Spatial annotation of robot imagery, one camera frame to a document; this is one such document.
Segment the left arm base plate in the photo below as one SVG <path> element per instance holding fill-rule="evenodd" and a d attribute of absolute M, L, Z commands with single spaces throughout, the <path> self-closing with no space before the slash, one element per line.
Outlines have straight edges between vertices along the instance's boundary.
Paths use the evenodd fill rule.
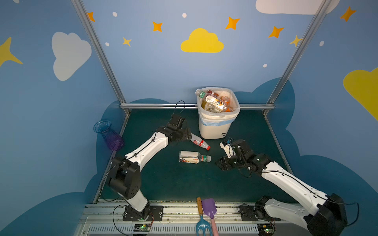
<path fill-rule="evenodd" d="M 162 221 L 164 207 L 161 205 L 147 205 L 143 211 L 137 211 L 131 206 L 126 206 L 123 221 L 152 222 Z"/>

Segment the orange label juice bottle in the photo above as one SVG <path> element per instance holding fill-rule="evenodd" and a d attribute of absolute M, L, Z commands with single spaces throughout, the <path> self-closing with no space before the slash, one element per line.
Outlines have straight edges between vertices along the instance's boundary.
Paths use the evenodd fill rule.
<path fill-rule="evenodd" d="M 222 96 L 221 100 L 224 101 L 227 106 L 229 106 L 229 104 L 231 102 L 231 98 L 229 96 L 226 96 L 226 95 Z"/>

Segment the clear square bottle green cap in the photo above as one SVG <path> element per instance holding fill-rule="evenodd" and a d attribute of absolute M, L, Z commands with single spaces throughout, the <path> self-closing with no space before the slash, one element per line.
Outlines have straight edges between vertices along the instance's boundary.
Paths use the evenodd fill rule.
<path fill-rule="evenodd" d="M 207 95 L 203 98 L 201 107 L 208 112 L 222 113 L 227 110 L 227 104 L 221 99 L 212 95 Z"/>

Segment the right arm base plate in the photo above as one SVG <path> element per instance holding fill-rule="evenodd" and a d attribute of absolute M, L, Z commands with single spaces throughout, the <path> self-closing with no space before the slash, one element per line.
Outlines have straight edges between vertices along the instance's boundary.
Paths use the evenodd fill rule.
<path fill-rule="evenodd" d="M 265 213 L 260 208 L 251 205 L 238 206 L 238 212 L 241 214 L 242 221 L 265 221 Z"/>

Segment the white bottle red label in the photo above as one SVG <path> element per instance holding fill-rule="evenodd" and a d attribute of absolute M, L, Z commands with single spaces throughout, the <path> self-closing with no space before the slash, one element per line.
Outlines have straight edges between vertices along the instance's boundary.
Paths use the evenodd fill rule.
<path fill-rule="evenodd" d="M 195 134 L 191 134 L 191 142 L 193 142 L 195 145 L 201 147 L 201 148 L 204 148 L 206 150 L 210 150 L 210 146 L 202 139 L 200 138 L 199 136 L 195 135 Z"/>

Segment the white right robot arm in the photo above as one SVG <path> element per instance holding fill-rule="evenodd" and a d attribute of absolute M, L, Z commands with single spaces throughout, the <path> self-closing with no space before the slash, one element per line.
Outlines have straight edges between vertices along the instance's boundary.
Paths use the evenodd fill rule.
<path fill-rule="evenodd" d="M 252 210 L 255 219 L 279 218 L 308 230 L 313 236 L 339 236 L 348 225 L 345 203 L 340 196 L 327 195 L 309 186 L 268 156 L 256 154 L 244 140 L 223 140 L 220 147 L 226 153 L 216 161 L 222 171 L 238 169 L 255 173 L 299 203 L 295 206 L 264 196 Z"/>

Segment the clear bottle green white label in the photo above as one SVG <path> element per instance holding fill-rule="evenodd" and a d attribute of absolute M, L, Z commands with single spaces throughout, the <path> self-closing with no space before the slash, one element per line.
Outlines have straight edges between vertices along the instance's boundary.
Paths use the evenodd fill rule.
<path fill-rule="evenodd" d="M 195 92 L 195 95 L 197 95 L 199 98 L 202 98 L 203 101 L 210 102 L 210 101 L 216 101 L 219 99 L 219 95 L 212 90 L 203 90 L 203 89 L 197 89 Z"/>

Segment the clear bottle white orange label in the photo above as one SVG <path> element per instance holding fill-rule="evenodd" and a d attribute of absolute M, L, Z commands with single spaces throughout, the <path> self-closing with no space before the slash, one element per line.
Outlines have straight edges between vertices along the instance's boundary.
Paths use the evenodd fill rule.
<path fill-rule="evenodd" d="M 180 151 L 179 162 L 190 163 L 190 164 L 198 164 L 200 162 L 210 163 L 211 156 L 202 155 L 199 152 L 193 152 L 193 151 Z"/>

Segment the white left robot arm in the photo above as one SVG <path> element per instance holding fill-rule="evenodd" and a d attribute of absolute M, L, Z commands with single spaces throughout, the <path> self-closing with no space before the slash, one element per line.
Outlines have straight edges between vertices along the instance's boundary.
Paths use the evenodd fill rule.
<path fill-rule="evenodd" d="M 149 201 L 141 192 L 141 171 L 162 149 L 176 141 L 190 140 L 191 130 L 184 128 L 185 118 L 174 114 L 165 126 L 156 129 L 140 147 L 112 161 L 105 185 L 123 197 L 133 210 L 146 211 Z"/>

